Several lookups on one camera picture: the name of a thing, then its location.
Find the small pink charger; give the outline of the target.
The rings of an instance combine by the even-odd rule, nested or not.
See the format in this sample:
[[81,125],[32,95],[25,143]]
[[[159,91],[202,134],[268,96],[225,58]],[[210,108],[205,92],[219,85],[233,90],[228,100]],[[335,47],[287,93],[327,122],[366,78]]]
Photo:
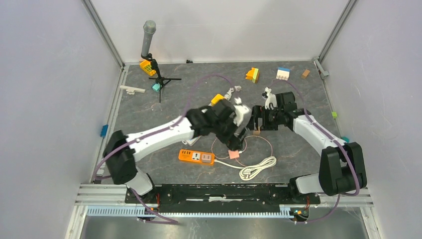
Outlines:
[[237,158],[240,157],[240,153],[239,153],[238,150],[236,150],[236,151],[229,150],[228,155],[229,155],[230,159],[237,159]]

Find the yellow cube socket adapter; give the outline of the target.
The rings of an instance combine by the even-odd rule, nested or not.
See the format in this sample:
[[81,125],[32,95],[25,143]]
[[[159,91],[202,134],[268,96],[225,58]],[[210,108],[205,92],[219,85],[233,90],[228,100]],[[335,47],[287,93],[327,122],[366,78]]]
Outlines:
[[216,103],[218,103],[220,100],[225,99],[225,97],[221,94],[217,94],[213,97],[213,99],[211,100],[211,106],[214,106]]

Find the orange power strip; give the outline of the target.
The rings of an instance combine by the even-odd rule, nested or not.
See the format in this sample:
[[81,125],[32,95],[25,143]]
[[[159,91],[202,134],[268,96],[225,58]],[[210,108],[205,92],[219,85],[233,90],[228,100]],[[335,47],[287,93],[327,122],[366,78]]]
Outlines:
[[[201,157],[202,157],[202,154],[204,154],[204,153],[213,155],[212,163],[202,163]],[[210,152],[201,152],[201,151],[181,149],[180,152],[179,152],[179,155],[178,155],[178,159],[181,162],[213,166],[214,160],[215,160],[215,155],[213,153],[210,153]]]

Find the dusty pink usb adapter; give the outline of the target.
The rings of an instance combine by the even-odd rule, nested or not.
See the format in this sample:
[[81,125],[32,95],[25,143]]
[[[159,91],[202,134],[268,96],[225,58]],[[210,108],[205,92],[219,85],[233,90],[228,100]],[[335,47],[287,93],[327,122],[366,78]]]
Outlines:
[[212,154],[202,154],[201,161],[202,163],[212,163],[213,155]]

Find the white multicolour power strip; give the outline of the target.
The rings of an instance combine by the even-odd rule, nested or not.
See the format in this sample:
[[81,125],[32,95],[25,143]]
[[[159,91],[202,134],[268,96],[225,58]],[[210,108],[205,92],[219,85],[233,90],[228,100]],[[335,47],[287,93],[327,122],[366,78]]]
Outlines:
[[201,138],[201,136],[192,138],[192,139],[188,139],[188,140],[183,140],[182,143],[184,145],[189,145],[189,146],[193,146],[199,139]]

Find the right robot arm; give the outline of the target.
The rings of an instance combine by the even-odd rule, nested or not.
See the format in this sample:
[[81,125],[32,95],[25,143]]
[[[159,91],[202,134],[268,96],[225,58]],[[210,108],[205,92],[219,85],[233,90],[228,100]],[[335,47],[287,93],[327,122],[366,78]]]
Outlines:
[[289,182],[288,198],[302,202],[310,193],[356,196],[367,185],[362,147],[347,142],[325,129],[311,113],[298,108],[293,92],[273,94],[266,88],[263,106],[254,106],[248,123],[250,130],[270,131],[285,126],[301,136],[320,156],[319,172],[294,177]]

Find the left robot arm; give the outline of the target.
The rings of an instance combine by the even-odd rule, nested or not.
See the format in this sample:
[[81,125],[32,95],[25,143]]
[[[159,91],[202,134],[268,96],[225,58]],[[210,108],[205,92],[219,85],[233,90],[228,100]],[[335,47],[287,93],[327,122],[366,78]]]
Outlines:
[[222,99],[213,106],[189,109],[149,130],[130,134],[118,130],[105,147],[103,161],[113,184],[126,185],[136,191],[139,199],[150,203],[156,198],[156,189],[148,174],[137,167],[138,161],[169,145],[211,133],[229,150],[240,150],[251,115],[251,108],[240,99],[235,104]]

